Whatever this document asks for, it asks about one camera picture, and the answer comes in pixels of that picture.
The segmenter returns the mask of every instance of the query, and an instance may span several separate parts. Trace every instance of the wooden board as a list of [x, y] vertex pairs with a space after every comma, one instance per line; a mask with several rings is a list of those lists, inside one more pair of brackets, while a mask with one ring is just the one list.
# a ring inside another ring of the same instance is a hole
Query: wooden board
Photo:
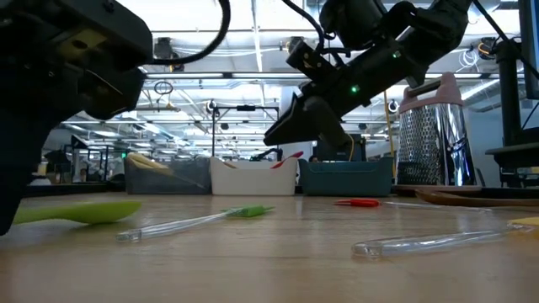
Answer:
[[[462, 303], [535, 302], [539, 296], [539, 242], [528, 238], [378, 263], [350, 257], [359, 241], [492, 228], [529, 214], [363, 209], [316, 197], [132, 198], [144, 202], [141, 211], [114, 225], [15, 226], [0, 238], [0, 301]], [[24, 205], [123, 199], [94, 194]], [[114, 239], [134, 226], [258, 204], [275, 206], [275, 212], [132, 245]]]

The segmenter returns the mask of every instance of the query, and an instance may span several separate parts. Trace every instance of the monitor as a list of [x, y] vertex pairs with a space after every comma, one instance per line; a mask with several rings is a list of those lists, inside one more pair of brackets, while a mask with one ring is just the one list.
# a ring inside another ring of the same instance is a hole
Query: monitor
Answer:
[[[538, 69], [539, 67], [539, 0], [519, 0], [520, 38], [522, 40], [522, 55]], [[525, 69], [526, 97], [539, 99], [539, 80], [529, 69]]]

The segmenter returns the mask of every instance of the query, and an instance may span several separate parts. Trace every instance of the white container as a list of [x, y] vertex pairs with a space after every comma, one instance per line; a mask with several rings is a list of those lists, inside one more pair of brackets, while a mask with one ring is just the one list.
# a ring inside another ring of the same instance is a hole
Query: white container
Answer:
[[229, 162], [230, 168], [217, 158], [210, 160], [211, 189], [215, 195], [293, 195], [296, 192], [297, 159], [277, 162]]

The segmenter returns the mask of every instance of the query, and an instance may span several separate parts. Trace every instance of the lime green spatula head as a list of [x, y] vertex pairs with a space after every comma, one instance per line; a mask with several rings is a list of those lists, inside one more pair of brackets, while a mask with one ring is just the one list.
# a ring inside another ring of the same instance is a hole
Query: lime green spatula head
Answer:
[[22, 224], [51, 219], [70, 220], [85, 224], [112, 223], [132, 215], [139, 208], [141, 208], [141, 202], [135, 201], [19, 208], [13, 223]]

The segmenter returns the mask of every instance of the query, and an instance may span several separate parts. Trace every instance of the wooden table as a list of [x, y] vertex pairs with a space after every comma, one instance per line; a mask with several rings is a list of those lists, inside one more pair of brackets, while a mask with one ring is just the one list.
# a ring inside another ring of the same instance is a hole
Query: wooden table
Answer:
[[[383, 262], [350, 257], [359, 241], [481, 230], [537, 213], [361, 209], [333, 206], [330, 198], [123, 194], [27, 199], [24, 206], [126, 198], [144, 204], [118, 224], [47, 221], [15, 226], [0, 238], [0, 302], [539, 301], [539, 241], [529, 237]], [[275, 212], [136, 244], [114, 239], [134, 226], [259, 204], [276, 206]]]

